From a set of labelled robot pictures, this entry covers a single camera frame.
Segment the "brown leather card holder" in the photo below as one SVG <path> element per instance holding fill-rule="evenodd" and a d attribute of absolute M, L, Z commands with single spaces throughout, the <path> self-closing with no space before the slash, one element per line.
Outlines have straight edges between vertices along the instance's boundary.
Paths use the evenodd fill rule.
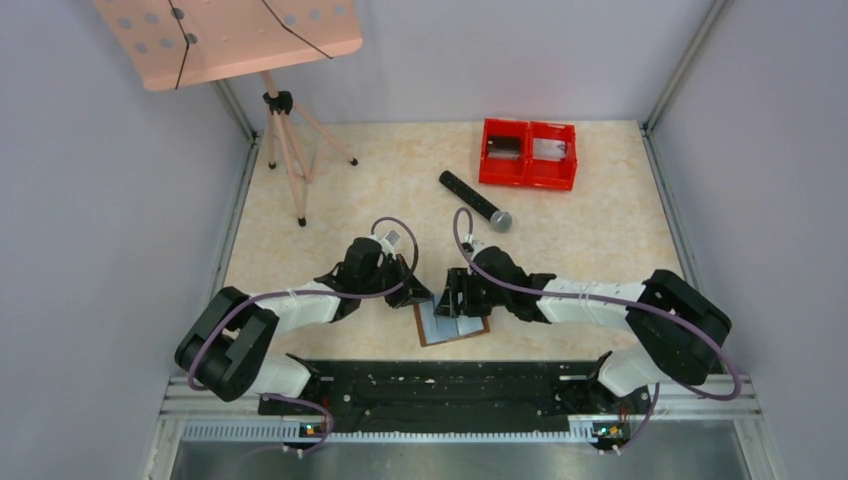
<path fill-rule="evenodd" d="M 421 347 L 430 347 L 487 334 L 491 331 L 484 317 L 448 317 L 435 313 L 440 296 L 415 305 L 415 320 Z"/>

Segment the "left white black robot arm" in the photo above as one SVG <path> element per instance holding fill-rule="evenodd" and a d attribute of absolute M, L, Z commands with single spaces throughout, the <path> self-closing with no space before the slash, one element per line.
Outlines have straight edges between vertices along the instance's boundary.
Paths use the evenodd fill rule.
<path fill-rule="evenodd" d="M 281 395 L 297 413 L 319 404 L 317 371 L 291 355 L 268 353 L 272 341 L 291 331 L 342 320 L 365 299 L 399 309 L 427 302 L 431 292 L 395 251 L 393 236 L 358 237 L 333 269 L 313 281 L 274 295 L 219 290 L 178 344 L 174 361 L 224 402 L 250 394 Z"/>

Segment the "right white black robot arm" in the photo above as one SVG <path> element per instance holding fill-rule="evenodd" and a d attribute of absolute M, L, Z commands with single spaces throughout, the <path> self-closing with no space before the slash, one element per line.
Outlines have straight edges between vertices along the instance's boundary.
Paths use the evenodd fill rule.
<path fill-rule="evenodd" d="M 635 283 L 581 283 L 552 273 L 527 273 L 496 246 L 452 268 L 435 313 L 486 317 L 503 308 L 546 325 L 586 323 L 633 334 L 636 344 L 601 356 L 586 385 L 589 404 L 612 412 L 627 395 L 673 380 L 695 389 L 723 361 L 730 318 L 676 273 L 655 270 Z"/>

